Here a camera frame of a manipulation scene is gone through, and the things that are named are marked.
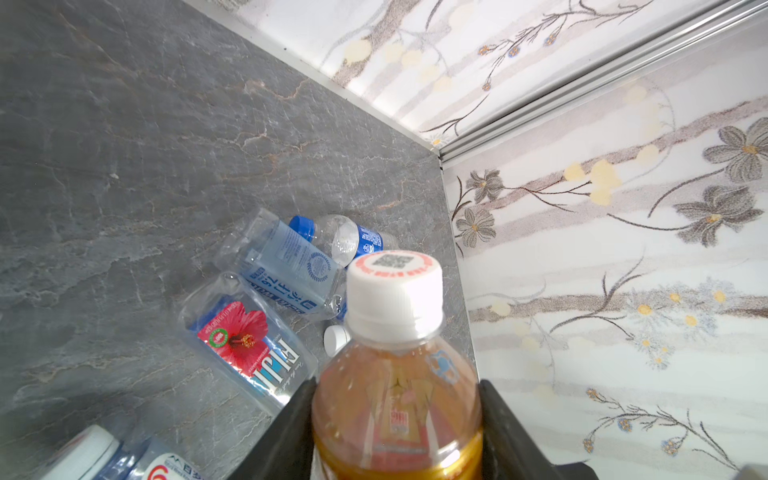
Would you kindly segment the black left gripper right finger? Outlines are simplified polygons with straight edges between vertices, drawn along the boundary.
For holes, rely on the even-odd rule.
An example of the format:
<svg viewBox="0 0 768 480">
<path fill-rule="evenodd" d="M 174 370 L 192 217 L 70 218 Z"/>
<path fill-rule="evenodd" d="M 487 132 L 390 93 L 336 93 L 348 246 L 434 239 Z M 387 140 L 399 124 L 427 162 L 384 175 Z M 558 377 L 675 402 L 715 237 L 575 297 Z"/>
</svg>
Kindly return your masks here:
<svg viewBox="0 0 768 480">
<path fill-rule="evenodd" d="M 489 380 L 478 384 L 484 429 L 482 478 L 598 480 L 584 462 L 556 465 L 538 448 Z"/>
</svg>

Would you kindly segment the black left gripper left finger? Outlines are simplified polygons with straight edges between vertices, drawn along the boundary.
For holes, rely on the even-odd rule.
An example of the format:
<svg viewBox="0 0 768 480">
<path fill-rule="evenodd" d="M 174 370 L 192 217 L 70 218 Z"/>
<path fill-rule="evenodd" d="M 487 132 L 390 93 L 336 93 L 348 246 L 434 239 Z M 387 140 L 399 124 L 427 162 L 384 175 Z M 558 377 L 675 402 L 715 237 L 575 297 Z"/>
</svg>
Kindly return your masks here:
<svg viewBox="0 0 768 480">
<path fill-rule="evenodd" d="M 228 476 L 229 480 L 308 480 L 312 476 L 314 441 L 311 423 L 315 378 L 304 381 L 288 404 Z"/>
</svg>

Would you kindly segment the orange red liquid bottle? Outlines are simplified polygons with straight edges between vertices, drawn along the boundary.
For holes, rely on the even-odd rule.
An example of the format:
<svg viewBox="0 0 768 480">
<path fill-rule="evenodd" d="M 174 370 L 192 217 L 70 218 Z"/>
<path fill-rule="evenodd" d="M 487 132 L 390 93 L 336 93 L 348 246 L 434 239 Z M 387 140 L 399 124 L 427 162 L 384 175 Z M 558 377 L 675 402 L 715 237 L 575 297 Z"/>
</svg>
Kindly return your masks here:
<svg viewBox="0 0 768 480">
<path fill-rule="evenodd" d="M 435 258 L 394 250 L 350 264 L 350 340 L 312 401 L 316 478 L 481 478 L 478 378 L 442 337 L 444 323 Z"/>
</svg>

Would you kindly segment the tall clear blue bottle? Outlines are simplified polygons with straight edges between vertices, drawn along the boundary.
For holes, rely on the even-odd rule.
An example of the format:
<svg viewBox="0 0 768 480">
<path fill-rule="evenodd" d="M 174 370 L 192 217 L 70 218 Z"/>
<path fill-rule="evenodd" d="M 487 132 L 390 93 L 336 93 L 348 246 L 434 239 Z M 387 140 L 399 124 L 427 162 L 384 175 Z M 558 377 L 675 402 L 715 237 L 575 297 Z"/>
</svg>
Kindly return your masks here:
<svg viewBox="0 0 768 480">
<path fill-rule="evenodd" d="M 156 439 L 130 444 L 99 425 L 81 431 L 42 467 L 40 479 L 201 480 L 196 467 Z"/>
</svg>

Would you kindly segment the pepsi label clear bottle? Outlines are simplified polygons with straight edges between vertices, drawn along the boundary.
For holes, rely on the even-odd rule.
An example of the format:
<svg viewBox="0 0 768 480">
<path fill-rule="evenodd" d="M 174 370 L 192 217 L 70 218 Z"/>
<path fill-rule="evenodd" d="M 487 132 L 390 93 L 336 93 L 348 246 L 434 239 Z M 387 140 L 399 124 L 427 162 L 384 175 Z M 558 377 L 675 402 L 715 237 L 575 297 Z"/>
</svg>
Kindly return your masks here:
<svg viewBox="0 0 768 480">
<path fill-rule="evenodd" d="M 294 216 L 289 227 L 344 268 L 360 256 L 399 249 L 394 236 L 360 226 L 344 215 Z"/>
</svg>

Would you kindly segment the ribbed clear bottle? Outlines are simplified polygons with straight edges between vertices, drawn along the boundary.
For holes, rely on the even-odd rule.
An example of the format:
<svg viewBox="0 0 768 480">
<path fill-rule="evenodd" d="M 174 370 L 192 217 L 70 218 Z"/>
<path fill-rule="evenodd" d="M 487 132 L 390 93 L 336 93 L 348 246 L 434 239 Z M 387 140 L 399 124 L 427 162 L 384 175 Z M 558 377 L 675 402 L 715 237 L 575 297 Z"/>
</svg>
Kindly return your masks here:
<svg viewBox="0 0 768 480">
<path fill-rule="evenodd" d="M 351 335 L 344 325 L 331 325 L 324 331 L 323 343 L 328 357 L 338 354 L 351 340 Z"/>
</svg>

